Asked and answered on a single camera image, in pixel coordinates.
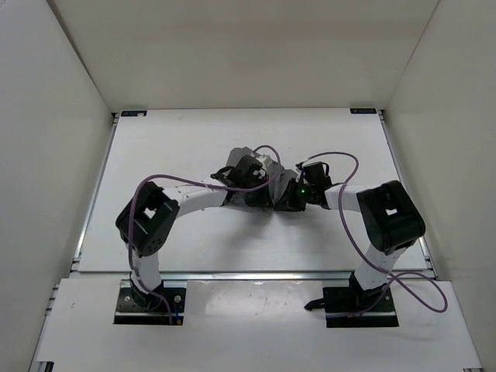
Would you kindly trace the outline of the grey pleated skirt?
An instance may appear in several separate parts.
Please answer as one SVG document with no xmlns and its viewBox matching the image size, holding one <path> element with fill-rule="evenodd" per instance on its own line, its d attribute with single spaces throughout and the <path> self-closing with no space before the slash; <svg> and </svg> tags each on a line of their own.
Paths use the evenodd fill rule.
<svg viewBox="0 0 496 372">
<path fill-rule="evenodd" d="M 293 170 L 285 169 L 280 163 L 274 160 L 274 166 L 268 171 L 262 168 L 252 153 L 256 153 L 249 147 L 237 147 L 230 151 L 226 166 L 230 171 L 226 174 L 226 181 L 231 188 L 246 188 L 247 183 L 259 185 L 273 178 L 267 186 L 269 187 L 273 207 L 268 209 L 274 210 L 275 203 L 283 196 L 288 182 L 296 178 L 297 174 Z M 225 205 L 234 205 L 236 207 L 248 207 L 243 201 L 243 194 L 246 192 L 229 191 L 226 196 Z"/>
</svg>

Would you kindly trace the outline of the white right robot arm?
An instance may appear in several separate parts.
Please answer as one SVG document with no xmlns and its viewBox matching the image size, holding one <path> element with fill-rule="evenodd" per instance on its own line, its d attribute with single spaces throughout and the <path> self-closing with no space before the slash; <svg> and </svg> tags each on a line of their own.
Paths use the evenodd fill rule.
<svg viewBox="0 0 496 372">
<path fill-rule="evenodd" d="M 274 208 L 303 212 L 306 205 L 318 205 L 337 210 L 341 218 L 345 211 L 360 213 L 370 245 L 350 275 L 347 300 L 365 310 L 380 296 L 398 258 L 425 234 L 425 222 L 399 181 L 356 187 L 332 183 L 329 165 L 322 161 L 299 169 Z"/>
</svg>

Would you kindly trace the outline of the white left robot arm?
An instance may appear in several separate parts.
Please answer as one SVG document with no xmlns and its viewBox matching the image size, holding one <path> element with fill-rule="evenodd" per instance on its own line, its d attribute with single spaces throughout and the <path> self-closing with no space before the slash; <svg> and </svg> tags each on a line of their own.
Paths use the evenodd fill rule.
<svg viewBox="0 0 496 372">
<path fill-rule="evenodd" d="M 158 251 L 177 219 L 206 208 L 218 208 L 235 197 L 271 198 L 281 175 L 280 164 L 255 153 L 242 156 L 208 176 L 206 182 L 167 174 L 143 180 L 115 225 L 126 244 L 132 298 L 150 312 L 170 303 L 164 294 Z"/>
</svg>

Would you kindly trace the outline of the blue right corner label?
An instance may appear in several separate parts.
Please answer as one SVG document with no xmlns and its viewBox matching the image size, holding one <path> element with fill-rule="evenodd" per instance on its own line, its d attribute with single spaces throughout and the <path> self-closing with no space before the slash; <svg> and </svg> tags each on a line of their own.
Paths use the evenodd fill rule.
<svg viewBox="0 0 496 372">
<path fill-rule="evenodd" d="M 376 115 L 377 110 L 375 108 L 350 108 L 350 113 L 352 115 Z"/>
</svg>

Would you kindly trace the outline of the blue corner label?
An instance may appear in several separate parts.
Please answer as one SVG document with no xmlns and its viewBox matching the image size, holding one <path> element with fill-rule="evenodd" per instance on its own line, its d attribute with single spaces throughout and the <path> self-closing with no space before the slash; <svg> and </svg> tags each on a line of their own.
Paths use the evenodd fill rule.
<svg viewBox="0 0 496 372">
<path fill-rule="evenodd" d="M 147 110 L 123 110 L 120 113 L 121 117 L 145 117 Z"/>
<path fill-rule="evenodd" d="M 350 108 L 350 113 L 352 115 L 376 115 L 377 110 L 375 108 Z"/>
</svg>

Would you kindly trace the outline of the blue left corner label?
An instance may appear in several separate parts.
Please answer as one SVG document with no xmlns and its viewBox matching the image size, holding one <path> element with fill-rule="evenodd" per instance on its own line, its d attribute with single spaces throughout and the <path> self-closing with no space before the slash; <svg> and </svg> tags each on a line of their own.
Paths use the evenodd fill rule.
<svg viewBox="0 0 496 372">
<path fill-rule="evenodd" d="M 120 113 L 121 117 L 145 117 L 147 110 L 123 110 Z"/>
</svg>

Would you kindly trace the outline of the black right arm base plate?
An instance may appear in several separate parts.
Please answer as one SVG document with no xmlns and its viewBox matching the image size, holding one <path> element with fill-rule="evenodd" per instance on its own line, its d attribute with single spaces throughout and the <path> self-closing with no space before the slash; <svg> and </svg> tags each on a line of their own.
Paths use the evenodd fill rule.
<svg viewBox="0 0 496 372">
<path fill-rule="evenodd" d="M 321 298 L 311 300 L 304 309 L 324 309 L 328 329 L 399 327 L 390 289 L 364 299 L 359 299 L 349 287 L 324 287 L 322 293 Z"/>
</svg>

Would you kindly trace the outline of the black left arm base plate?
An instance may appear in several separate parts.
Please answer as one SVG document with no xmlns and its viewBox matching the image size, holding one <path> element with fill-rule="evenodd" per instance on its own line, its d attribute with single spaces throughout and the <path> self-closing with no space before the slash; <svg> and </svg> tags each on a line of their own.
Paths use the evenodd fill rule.
<svg viewBox="0 0 496 372">
<path fill-rule="evenodd" d="M 129 280 L 121 281 L 113 323 L 116 325 L 182 326 L 187 283 L 166 281 L 160 293 L 167 300 L 169 307 L 155 296 L 137 294 Z"/>
</svg>

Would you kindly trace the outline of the aluminium table edge rail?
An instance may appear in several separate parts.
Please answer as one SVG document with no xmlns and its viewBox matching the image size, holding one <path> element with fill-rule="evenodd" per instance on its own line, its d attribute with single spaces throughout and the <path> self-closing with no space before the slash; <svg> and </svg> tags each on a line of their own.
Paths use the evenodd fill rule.
<svg viewBox="0 0 496 372">
<path fill-rule="evenodd" d="M 262 272 L 162 272 L 160 276 L 165 281 L 347 281 L 349 271 L 262 271 Z M 434 278 L 433 270 L 421 270 L 420 274 Z M 103 276 L 126 279 L 129 272 L 81 272 L 72 270 L 69 278 L 97 278 Z M 413 270 L 407 270 L 401 279 L 422 279 Z"/>
</svg>

